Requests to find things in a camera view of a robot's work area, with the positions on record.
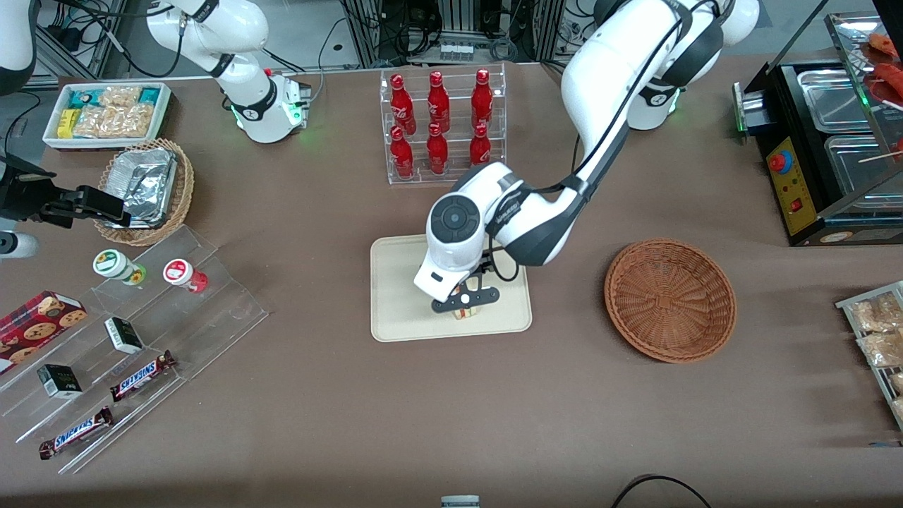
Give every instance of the cookie box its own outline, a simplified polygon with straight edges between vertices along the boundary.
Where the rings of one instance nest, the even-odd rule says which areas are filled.
[[[88,315],[77,300],[43,291],[0,318],[0,374],[21,363]]]

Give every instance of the food display case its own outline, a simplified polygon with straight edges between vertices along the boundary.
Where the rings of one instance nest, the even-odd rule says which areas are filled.
[[[734,85],[793,246],[903,243],[903,157],[889,155],[903,148],[903,3],[873,3],[813,2],[784,50]]]

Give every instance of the clear acrylic display stand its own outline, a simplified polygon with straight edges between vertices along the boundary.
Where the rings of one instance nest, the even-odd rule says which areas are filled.
[[[451,102],[451,130],[445,139],[449,144],[449,163],[445,174],[430,171],[426,141],[430,137],[430,113],[426,97],[430,93],[430,72],[437,68],[404,68],[382,71],[380,74],[379,106],[383,120],[383,142],[386,145],[386,168],[389,183],[442,183],[457,182],[470,169],[470,141],[473,139],[473,125],[470,123],[470,96],[477,83],[477,70],[489,70],[489,87],[492,88],[492,121],[487,137],[492,144],[489,160],[505,162],[507,156],[507,116],[505,110],[506,81],[504,65],[453,65],[438,68],[442,71],[442,81],[449,92]],[[389,146],[392,138],[389,129],[395,124],[392,116],[392,87],[389,78],[399,73],[405,78],[405,89],[414,102],[414,119],[417,131],[407,137],[414,151],[414,177],[402,180],[398,177],[392,162]]]
[[[263,321],[267,312],[229,275],[213,255],[215,251],[183,225],[135,259],[147,268],[147,278],[140,286],[108,279],[83,295],[80,301],[88,318],[81,326],[0,378],[5,435],[32,448],[34,460],[39,460],[38,447],[43,441],[54,439],[109,406],[116,422],[112,428],[89,434],[47,461],[60,474],[78,472]],[[163,280],[163,267],[176,258],[187,259],[207,274],[209,283],[202,292],[189,293]],[[104,327],[104,321],[112,315],[135,327],[144,343],[140,353],[129,355],[113,348]],[[109,389],[166,350],[178,364],[114,403]],[[72,400],[48,397],[36,372],[45,363],[71,367],[83,390],[81,395]]]

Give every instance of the red bottle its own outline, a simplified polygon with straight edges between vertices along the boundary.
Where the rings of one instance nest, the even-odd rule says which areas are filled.
[[[486,124],[479,123],[473,129],[473,139],[470,141],[470,165],[489,162],[489,152],[491,150],[492,143],[486,137]]]
[[[405,89],[405,79],[401,74],[393,74],[389,82],[392,84],[392,116],[396,125],[411,136],[417,131],[417,122],[414,120],[414,102]]]
[[[452,128],[452,112],[449,107],[449,92],[442,85],[442,73],[430,72],[430,95],[426,98],[430,107],[430,123],[437,123],[442,132]]]
[[[414,152],[411,151],[411,146],[405,140],[405,133],[402,132],[401,127],[392,126],[389,133],[392,136],[392,145],[389,146],[389,151],[392,152],[392,162],[398,172],[398,178],[410,180],[414,177]]]
[[[487,126],[492,123],[492,89],[489,87],[489,71],[477,71],[477,86],[470,96],[470,123],[476,126],[483,122]]]
[[[430,171],[433,174],[445,174],[449,162],[449,144],[445,141],[439,124],[430,124],[430,139],[426,142],[426,151],[430,153]]]

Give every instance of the brown woven basket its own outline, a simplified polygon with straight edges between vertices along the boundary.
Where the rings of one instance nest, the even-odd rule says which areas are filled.
[[[161,138],[130,146],[124,152],[149,150],[151,148],[166,148],[179,157],[179,164],[175,171],[175,182],[172,183],[172,198],[169,210],[166,213],[169,218],[163,226],[155,230],[115,230],[104,226],[99,221],[95,221],[94,226],[98,228],[100,234],[107,240],[125,243],[133,247],[146,247],[168,237],[185,222],[185,216],[188,215],[188,209],[191,206],[191,193],[194,191],[194,169],[191,167],[191,161],[188,160],[185,152],[182,152],[178,145],[168,139]],[[113,161],[110,160],[109,164],[107,164],[107,170],[100,177],[100,189],[107,185],[107,178],[110,175],[112,165]]]
[[[627,246],[612,261],[604,291],[621,335],[663,362],[712,356],[737,322],[737,300],[724,272],[701,250],[676,240]]]

